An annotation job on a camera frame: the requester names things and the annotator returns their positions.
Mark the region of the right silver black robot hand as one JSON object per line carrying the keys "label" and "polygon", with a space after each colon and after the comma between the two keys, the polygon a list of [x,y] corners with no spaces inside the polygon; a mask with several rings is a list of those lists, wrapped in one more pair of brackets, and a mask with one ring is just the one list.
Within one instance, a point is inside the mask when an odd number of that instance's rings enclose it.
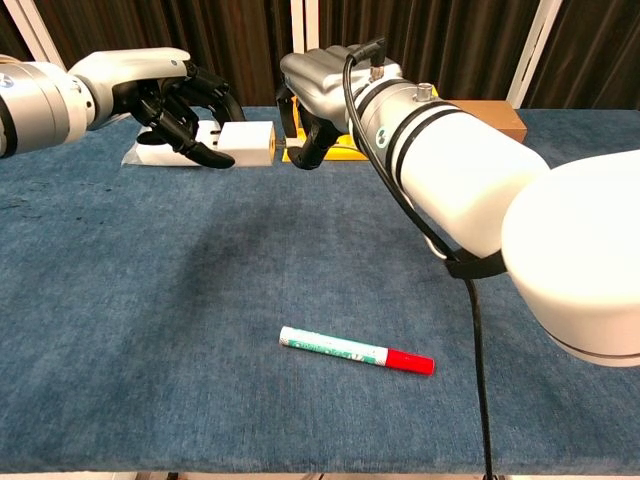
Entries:
{"label": "right silver black robot hand", "polygon": [[318,168],[338,138],[350,132],[343,83],[344,65],[349,59],[355,61],[351,92],[358,106],[389,87],[407,82],[400,65],[386,57],[386,41],[382,38],[286,55],[280,62],[284,83],[303,107],[307,124],[304,144],[289,154],[300,169]]}

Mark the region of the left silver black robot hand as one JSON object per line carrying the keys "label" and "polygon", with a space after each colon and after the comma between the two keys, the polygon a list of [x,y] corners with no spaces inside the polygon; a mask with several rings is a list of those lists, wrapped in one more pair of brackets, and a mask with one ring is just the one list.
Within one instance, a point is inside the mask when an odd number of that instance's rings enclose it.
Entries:
{"label": "left silver black robot hand", "polygon": [[199,118],[194,106],[209,110],[219,125],[245,119],[229,83],[194,63],[187,51],[173,47],[94,52],[78,61],[69,73],[91,93],[97,130],[129,114],[149,130],[137,141],[169,145],[198,165],[227,169],[232,156],[196,139]]}

